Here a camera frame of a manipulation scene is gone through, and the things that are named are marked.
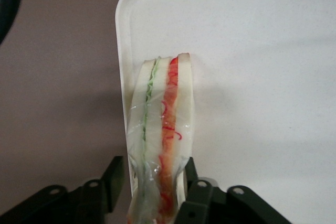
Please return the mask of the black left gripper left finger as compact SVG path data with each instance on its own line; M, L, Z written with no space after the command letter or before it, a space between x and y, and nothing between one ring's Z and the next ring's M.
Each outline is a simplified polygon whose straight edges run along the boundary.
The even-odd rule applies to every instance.
M50 185L1 215L1 223L105 223L124 182L123 157L115 156L99 179L73 191Z

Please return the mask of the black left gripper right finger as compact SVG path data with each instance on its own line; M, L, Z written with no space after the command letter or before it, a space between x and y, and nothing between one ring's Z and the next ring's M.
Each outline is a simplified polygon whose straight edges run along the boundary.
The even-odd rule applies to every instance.
M177 213L178 223L289 223L288 219L246 186L232 186L224 192L200 179L192 157L184 171L187 194Z

